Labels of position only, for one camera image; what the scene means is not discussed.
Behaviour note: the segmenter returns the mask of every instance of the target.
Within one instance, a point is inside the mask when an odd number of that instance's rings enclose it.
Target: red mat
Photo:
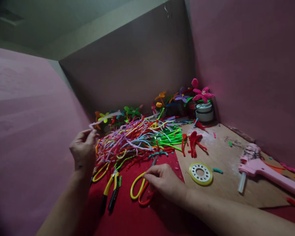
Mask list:
[[[158,157],[157,165],[168,163],[177,176],[183,180],[176,154],[162,155]],[[126,171],[120,171],[121,187],[114,210],[111,215],[106,208],[105,215],[100,217],[99,209],[104,189],[110,178],[110,174],[96,184],[92,184],[89,199],[83,214],[78,235],[198,235],[197,229],[211,234],[211,230],[196,217],[184,211],[163,198],[159,193],[155,193],[149,207],[142,208],[139,203],[132,201],[130,188],[137,176],[146,171],[152,164],[152,160],[137,163]],[[136,195],[142,180],[136,184],[133,193]],[[111,186],[108,203],[113,192]]]

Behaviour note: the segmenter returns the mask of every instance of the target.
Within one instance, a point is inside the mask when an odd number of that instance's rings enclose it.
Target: wire cutter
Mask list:
[[[156,161],[157,161],[157,156],[154,158],[154,161],[153,161],[151,167],[154,166],[154,165],[156,164]],[[142,206],[142,207],[148,206],[148,205],[150,204],[150,202],[152,201],[153,196],[154,196],[154,191],[153,191],[152,194],[151,194],[151,197],[150,197],[147,201],[142,202],[142,196],[143,196],[143,194],[144,194],[144,192],[145,192],[145,190],[147,189],[148,184],[149,184],[148,181],[145,181],[145,179],[143,179],[143,181],[142,181],[142,184],[141,184],[141,187],[140,187],[140,190],[139,190],[138,194],[137,194],[136,196],[133,195],[133,188],[134,188],[135,184],[138,182],[138,180],[139,180],[140,178],[143,177],[144,174],[145,174],[145,172],[142,173],[141,175],[139,175],[139,176],[134,180],[134,182],[133,182],[133,184],[132,184],[132,186],[131,186],[131,189],[130,189],[130,196],[131,196],[131,198],[132,198],[133,200],[137,200],[137,199],[139,198],[139,205]]]
[[[111,187],[111,184],[115,180],[115,185],[114,185],[114,191],[112,193],[109,205],[108,205],[108,210],[109,212],[112,212],[115,206],[115,202],[117,199],[118,191],[119,191],[119,171],[115,168],[114,172],[111,174],[111,177],[106,185],[106,188],[104,190],[104,195],[102,198],[102,203],[101,203],[101,208],[100,208],[100,214],[104,215],[105,209],[106,209],[106,203],[107,203],[107,197],[108,193]]]

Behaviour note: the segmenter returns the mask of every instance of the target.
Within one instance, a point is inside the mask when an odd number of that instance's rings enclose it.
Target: scissors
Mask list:
[[[155,165],[156,161],[157,161],[157,156],[154,158],[154,161],[153,161],[151,167]],[[143,179],[143,181],[142,181],[142,184],[141,184],[141,187],[140,187],[140,190],[139,190],[138,194],[136,196],[133,195],[133,188],[134,188],[135,184],[138,182],[138,180],[140,178],[143,177],[144,174],[145,174],[145,172],[142,173],[141,175],[139,175],[134,180],[134,182],[133,182],[133,184],[131,186],[131,189],[130,189],[130,196],[131,196],[131,198],[133,200],[137,200],[139,198],[139,205],[142,206],[142,207],[148,206],[150,204],[150,202],[152,201],[152,198],[154,196],[154,191],[153,191],[152,194],[151,194],[150,199],[146,200],[145,202],[142,202],[142,196],[143,196],[143,194],[144,194],[144,192],[147,189],[148,184],[149,184],[149,182],[148,181],[145,181],[145,179]]]
[[[105,165],[103,165],[103,167],[99,170],[99,171],[97,171],[97,173],[92,177],[92,182],[98,182],[98,181],[100,181],[103,177],[104,177],[104,175],[107,173],[107,170],[108,170],[108,168],[109,168],[109,165],[110,165],[110,162],[108,163],[108,162],[106,162],[106,164]],[[100,177],[98,177],[97,179],[96,179],[96,177],[98,176],[98,174],[100,173],[100,172],[102,172],[102,170],[104,169],[106,167],[106,170],[104,171],[104,173],[100,176]]]
[[[119,191],[119,171],[117,170],[117,168],[115,168],[114,172],[111,174],[111,177],[110,177],[110,179],[109,179],[109,181],[108,181],[108,183],[106,185],[106,188],[104,190],[102,203],[101,203],[101,208],[100,208],[100,214],[101,215],[104,215],[104,213],[105,213],[107,197],[108,197],[108,193],[109,193],[109,190],[110,190],[110,187],[111,187],[111,184],[113,183],[113,181],[115,181],[115,185],[114,185],[114,191],[112,193],[112,196],[111,196],[111,199],[110,199],[110,202],[109,202],[109,205],[108,205],[109,212],[112,212],[113,209],[114,209],[115,202],[116,202],[117,195],[118,195],[118,191]]]

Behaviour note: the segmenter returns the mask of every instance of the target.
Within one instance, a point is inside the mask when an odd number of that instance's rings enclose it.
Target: wooden board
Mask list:
[[[243,149],[249,143],[248,141],[244,140],[242,137],[222,124],[220,127],[216,125],[214,127],[207,128],[209,134],[198,128],[192,127],[193,124],[182,126],[183,133],[190,135],[194,130],[196,130],[198,134],[203,135],[203,139],[200,143],[207,147],[208,155],[198,146],[196,146],[196,158],[192,158],[191,154],[188,153],[190,146],[188,147],[185,145],[186,157],[183,156],[182,152],[176,150],[178,162],[187,186],[191,188],[197,188],[208,194],[258,208],[289,205],[285,199],[287,196],[291,197],[288,192],[285,192],[279,186],[260,175],[256,176],[255,178],[248,177],[243,196],[237,191],[241,177],[241,174],[238,171],[238,164],[240,162],[240,156]],[[233,147],[230,147],[228,141],[231,141]],[[277,161],[270,160],[269,157],[263,152],[262,157],[264,157],[268,164],[281,167]],[[212,184],[207,187],[200,186],[192,180],[189,174],[189,166],[195,162],[203,163],[210,169],[220,169],[224,173],[220,174],[213,172]],[[293,173],[284,170],[283,174],[289,176],[290,179],[295,181]]]

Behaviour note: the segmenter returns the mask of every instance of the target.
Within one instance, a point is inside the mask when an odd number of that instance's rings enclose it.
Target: pink glue gun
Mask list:
[[[243,154],[240,157],[241,164],[238,166],[239,171],[242,173],[238,191],[243,193],[246,174],[251,177],[254,177],[256,174],[260,174],[289,192],[295,194],[295,182],[268,167],[260,159],[260,152],[261,149],[252,143],[250,143],[243,151]]]

